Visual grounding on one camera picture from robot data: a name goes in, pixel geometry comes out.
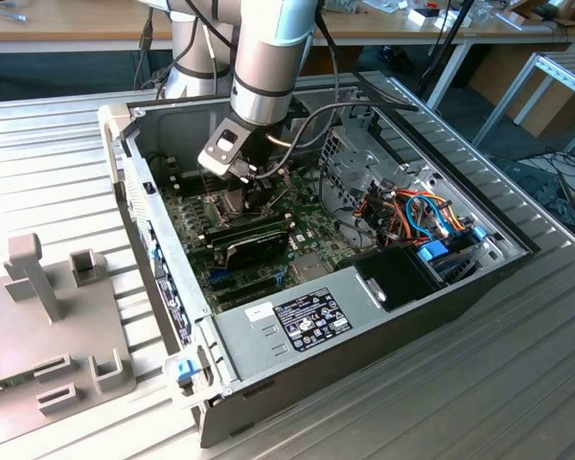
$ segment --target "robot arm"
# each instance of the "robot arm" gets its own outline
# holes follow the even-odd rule
[[[171,12],[173,21],[178,17],[175,12],[194,13],[184,0],[144,3]],[[191,3],[214,25],[225,22],[241,26],[230,96],[234,114],[219,125],[198,162],[211,173],[224,177],[231,173],[247,182],[256,166],[242,159],[242,147],[259,127],[271,127],[286,118],[296,78],[311,46],[319,1],[191,0]],[[187,34],[174,35],[183,41]],[[215,43],[225,47],[218,40]],[[183,49],[183,44],[175,48]],[[196,61],[209,62],[208,55],[200,58],[202,53],[204,46],[194,47],[184,61],[190,65]],[[186,67],[179,70],[188,72]],[[188,90],[187,95],[205,93],[208,91],[193,94]]]

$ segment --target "motherboard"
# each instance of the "motherboard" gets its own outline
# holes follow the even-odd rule
[[[192,186],[177,178],[162,195],[215,313],[322,277],[360,251],[360,240],[347,241],[319,203],[314,182],[298,172],[274,179],[270,200],[255,213],[231,213],[225,190],[214,190],[202,175],[195,179],[204,193],[184,193]]]

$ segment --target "white sticker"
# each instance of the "white sticker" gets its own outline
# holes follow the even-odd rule
[[[264,302],[263,304],[251,307],[250,309],[245,310],[245,314],[251,323],[272,316],[274,314],[272,310],[272,302]]]
[[[335,328],[340,328],[342,325],[346,324],[347,320],[345,319],[345,317],[343,316],[343,319],[339,319],[338,321],[334,321],[334,327]]]

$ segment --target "metal shelf frame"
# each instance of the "metal shelf frame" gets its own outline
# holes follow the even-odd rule
[[[545,94],[553,81],[559,81],[567,88],[575,92],[575,52],[565,51],[559,53],[534,53],[524,67],[522,67],[516,79],[511,83],[509,89],[502,97],[486,123],[479,129],[479,132],[472,140],[472,145],[478,147],[488,133],[495,127],[500,118],[509,108],[514,97],[528,82],[534,72],[540,69],[547,74],[547,77],[539,88],[533,93],[530,100],[521,109],[514,119],[516,125],[520,125],[528,113],[537,104],[539,99]],[[566,146],[565,151],[572,151],[575,148],[575,138]]]

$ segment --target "wooden desk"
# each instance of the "wooden desk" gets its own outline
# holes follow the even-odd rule
[[[136,50],[147,7],[135,0],[19,0],[21,13],[29,22],[0,17],[0,53],[46,53],[73,51]],[[361,5],[357,14],[324,13],[328,27],[339,45],[432,44],[439,30],[419,28],[406,20],[404,11],[387,14]],[[154,16],[153,49],[171,49],[172,32],[168,17]],[[560,33],[521,33],[501,20],[490,17],[459,32],[458,44],[448,66],[434,88],[428,106],[436,108],[443,98],[469,49],[477,43],[545,43],[558,41]],[[575,50],[575,31],[568,37]],[[318,34],[315,45],[326,42]]]

